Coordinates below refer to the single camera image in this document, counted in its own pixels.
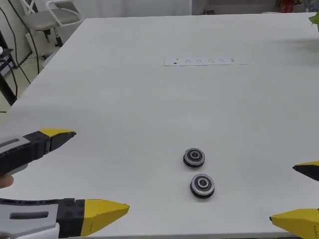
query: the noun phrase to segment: chair armrest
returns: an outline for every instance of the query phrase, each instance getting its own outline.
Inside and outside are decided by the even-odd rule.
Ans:
[[[69,12],[73,13],[74,15],[78,16],[79,20],[76,21],[76,22],[73,22],[73,23],[68,23],[68,24],[62,24],[60,22],[60,20],[53,13],[50,5],[51,4],[55,4],[55,3],[64,3],[64,2],[74,2],[74,0],[49,0],[49,1],[46,2],[45,7],[50,12],[50,14],[54,18],[54,20],[59,24],[59,26],[69,26],[69,25],[74,25],[74,24],[81,23],[84,20],[83,16],[80,13],[76,12],[76,11],[73,11],[73,10],[70,10],[70,9],[66,9],[66,8],[62,8],[62,9],[65,10],[65,11],[69,11]]]

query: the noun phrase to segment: human hand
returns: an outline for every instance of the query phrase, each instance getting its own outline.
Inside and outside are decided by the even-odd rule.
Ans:
[[[0,177],[0,188],[6,188],[11,186],[13,183],[13,177],[12,176],[2,176]]]

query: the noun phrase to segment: paper label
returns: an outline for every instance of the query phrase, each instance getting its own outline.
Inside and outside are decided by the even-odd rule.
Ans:
[[[233,58],[183,58],[167,57],[164,60],[165,66],[225,66],[225,65],[247,65]]]

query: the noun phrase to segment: black cable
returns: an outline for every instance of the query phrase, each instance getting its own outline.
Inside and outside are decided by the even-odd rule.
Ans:
[[[10,28],[10,30],[11,30],[11,32],[12,32],[12,34],[13,34],[15,61],[16,61],[17,65],[19,66],[19,63],[18,63],[18,55],[17,55],[17,46],[16,46],[16,37],[15,37],[15,33],[14,33],[14,31],[13,31],[12,27],[11,27],[11,24],[10,24],[10,22],[9,22],[8,17],[6,16],[6,14],[5,14],[4,10],[3,10],[1,7],[0,7],[0,11],[2,11],[2,13],[3,13],[3,15],[4,15],[5,19],[6,19],[6,22],[8,23],[8,26],[9,26],[9,28]],[[22,73],[24,74],[24,76],[25,76],[26,80],[27,80],[27,81],[31,84],[31,82],[30,82],[29,78],[26,76],[26,74],[25,74],[25,72],[23,71],[23,69],[21,68],[21,66],[19,66],[19,68],[20,68],[20,70],[22,71]]]
[[[18,98],[18,83],[16,82],[16,78],[15,78],[13,69],[9,65],[9,63],[6,62],[6,65],[9,66],[9,68],[10,68],[10,71],[11,71],[11,74],[12,74],[12,77],[13,77],[13,82],[14,82],[14,85],[15,85],[15,97]]]
[[[17,15],[17,17],[20,19],[20,21],[22,22],[22,24],[24,25],[24,27],[26,28],[26,30],[28,31],[28,33],[30,34],[31,40],[32,40],[32,44],[34,47],[34,51],[35,51],[35,56],[36,56],[36,66],[37,66],[37,70],[38,70],[38,74],[40,73],[40,65],[39,65],[39,54],[38,54],[38,50],[35,46],[35,41],[34,38],[31,34],[30,29],[28,28],[28,26],[25,24],[25,22],[23,21],[22,17],[20,16],[20,14],[17,12],[17,10],[15,9],[15,7],[13,6],[11,0],[8,0],[10,6],[12,7],[13,11],[15,12],[15,14]]]

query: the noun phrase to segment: table surface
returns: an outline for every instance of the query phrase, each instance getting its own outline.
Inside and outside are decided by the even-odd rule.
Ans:
[[[319,206],[295,163],[319,157],[319,34],[311,14],[87,19],[7,114],[1,136],[77,131],[1,197],[108,199],[95,237],[288,235],[269,216]],[[247,65],[165,67],[167,56]],[[182,161],[198,147],[197,170]],[[192,177],[215,181],[207,201]]]

